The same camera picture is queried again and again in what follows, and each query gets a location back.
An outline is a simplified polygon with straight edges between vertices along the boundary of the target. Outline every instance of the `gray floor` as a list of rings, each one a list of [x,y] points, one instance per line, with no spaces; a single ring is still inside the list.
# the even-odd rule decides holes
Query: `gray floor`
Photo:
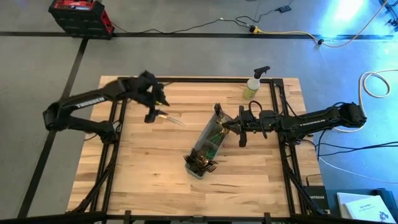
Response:
[[[0,31],[62,31],[47,8],[51,0],[2,0]],[[355,34],[378,10],[378,0],[295,0],[292,11],[272,13],[258,25],[262,30],[306,30],[329,36]],[[171,31],[220,17],[265,13],[286,1],[261,0],[104,0],[110,18],[132,31],[150,28]],[[381,13],[365,34],[391,34]],[[192,32],[245,33],[234,24],[219,22]],[[57,100],[70,73],[80,40],[62,37],[0,37],[0,218],[17,215],[46,137],[41,112]],[[397,68],[395,40],[356,40],[343,48],[316,48],[311,40],[115,38],[90,40],[72,94],[92,90],[102,75],[138,75],[148,70],[158,76],[251,76],[269,65],[270,77],[298,77],[307,111],[320,110],[337,101],[358,102],[358,78],[370,70]],[[396,73],[387,73],[392,93],[383,100],[364,95],[369,121],[353,134],[330,131],[323,142],[366,146],[397,139],[394,132],[398,97]],[[377,79],[369,89],[383,93]],[[88,118],[90,110],[77,115]],[[63,213],[68,203],[84,134],[64,131],[57,135],[29,215]],[[323,147],[322,152],[337,149]],[[325,157],[330,164],[389,182],[398,182],[392,170],[398,161],[391,149],[372,149]],[[320,162],[328,189],[384,187],[385,184],[336,170]]]

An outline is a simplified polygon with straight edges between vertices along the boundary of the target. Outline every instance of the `yellow spray bottle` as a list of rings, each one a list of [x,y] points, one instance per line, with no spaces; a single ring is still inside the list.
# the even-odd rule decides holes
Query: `yellow spray bottle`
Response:
[[[267,73],[270,69],[269,66],[254,69],[254,75],[246,83],[246,88],[243,91],[243,98],[250,100],[253,99],[254,95],[260,88],[260,78],[263,73]]]

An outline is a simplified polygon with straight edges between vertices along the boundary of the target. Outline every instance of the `white cable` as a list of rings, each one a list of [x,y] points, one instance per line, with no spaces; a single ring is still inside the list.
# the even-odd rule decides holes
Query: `white cable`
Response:
[[[373,96],[375,98],[384,98],[384,97],[387,97],[388,95],[390,95],[391,86],[387,82],[387,80],[383,76],[381,76],[379,74],[379,73],[382,73],[382,72],[398,72],[398,69],[381,70],[381,71],[378,71],[378,72],[365,72],[359,78],[359,87],[358,87],[358,90],[359,90],[359,94],[358,94],[358,96],[359,96],[359,106],[361,107],[361,109],[362,109],[362,111],[363,111],[365,116],[366,116],[366,113],[365,113],[365,109],[364,109],[363,101],[362,101],[362,86],[363,86],[363,89],[365,90],[365,92],[367,94],[369,94],[370,96]],[[387,86],[387,93],[386,94],[379,96],[379,95],[375,95],[375,94],[371,93],[368,90],[368,88],[366,87],[366,80],[369,77],[371,77],[371,76],[375,76],[375,77],[379,78],[381,81],[383,81],[386,84],[386,86]],[[355,129],[355,130],[343,130],[343,129],[339,129],[339,128],[335,128],[335,129],[338,130],[338,131],[342,131],[344,133],[353,133],[353,132],[361,130],[363,127],[365,127],[365,125],[363,125],[362,127],[358,128],[358,129]]]
[[[344,169],[342,169],[342,168],[339,168],[339,167],[336,167],[336,166],[333,166],[333,165],[327,163],[327,162],[324,161],[321,157],[319,158],[319,160],[321,160],[322,162],[324,162],[326,165],[328,165],[328,166],[330,166],[330,167],[333,167],[333,168],[335,168],[335,169],[338,169],[338,170],[347,172],[347,173],[349,173],[349,174],[354,174],[354,175],[357,175],[357,176],[359,176],[359,177],[364,177],[364,178],[367,178],[367,179],[369,179],[369,180],[375,180],[375,181],[377,181],[377,182],[382,182],[382,183],[386,183],[386,184],[398,184],[398,182],[389,182],[389,181],[385,181],[385,180],[377,180],[377,179],[372,178],[372,177],[367,177],[367,176],[365,176],[365,175],[361,175],[361,174],[357,174],[357,173],[354,173],[354,172],[351,172],[351,171],[348,171],[348,170],[344,170]]]

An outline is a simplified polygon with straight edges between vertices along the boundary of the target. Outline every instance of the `butcher block tabletop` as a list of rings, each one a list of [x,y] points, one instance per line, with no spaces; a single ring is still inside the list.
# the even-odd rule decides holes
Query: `butcher block tabletop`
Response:
[[[99,87],[115,79],[116,76],[103,76]],[[299,80],[284,78],[283,81],[286,99],[293,110],[297,114],[305,113]],[[175,82],[166,86],[164,92],[170,106],[159,108],[185,126],[163,118],[146,124],[144,116],[148,109],[134,101],[129,102],[108,214],[122,215],[125,210],[131,210],[134,215],[261,217],[264,212],[269,212],[272,217],[288,217],[275,132],[269,133],[268,139],[264,139],[261,133],[248,133],[246,147],[239,147],[239,136],[230,132],[215,157],[217,169],[206,173],[202,180],[194,178],[184,168],[183,156],[190,153],[209,122],[215,103],[221,103],[224,112],[233,118],[238,114],[239,105],[248,108],[249,100],[242,98],[245,86],[245,83],[226,82]],[[261,84],[254,100],[260,102],[264,110],[272,110],[268,83]],[[91,120],[108,120],[110,110],[111,102],[95,105]],[[253,106],[253,112],[258,117],[259,108]],[[99,137],[85,141],[68,210],[75,208],[94,185],[102,146]],[[317,158],[313,146],[307,142],[296,146],[296,149],[301,178],[305,183],[307,175],[320,173]],[[322,185],[322,178],[320,175],[311,176],[310,183]],[[294,185],[292,188],[296,212],[299,212],[297,191]],[[99,195],[98,208],[101,208],[103,193],[104,187]]]

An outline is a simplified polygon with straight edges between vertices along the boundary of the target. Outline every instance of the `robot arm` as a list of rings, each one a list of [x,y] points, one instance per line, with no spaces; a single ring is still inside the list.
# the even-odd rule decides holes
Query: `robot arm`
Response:
[[[246,146],[246,132],[276,131],[282,133],[284,141],[296,145],[308,134],[336,126],[360,128],[366,122],[361,107],[354,103],[337,103],[325,110],[303,114],[300,116],[284,116],[275,111],[263,110],[257,119],[250,110],[239,106],[239,115],[232,121],[223,123],[223,126],[240,135],[239,146]]]
[[[103,143],[113,143],[118,139],[118,136],[111,122],[94,122],[76,118],[71,116],[72,112],[104,101],[119,101],[130,98],[149,108],[144,121],[152,123],[157,115],[165,114],[156,110],[155,105],[169,106],[165,99],[163,87],[163,84],[158,83],[156,77],[147,71],[137,78],[119,78],[98,90],[88,91],[52,103],[43,112],[45,127],[47,130],[55,131],[74,129],[86,133],[96,133]]]

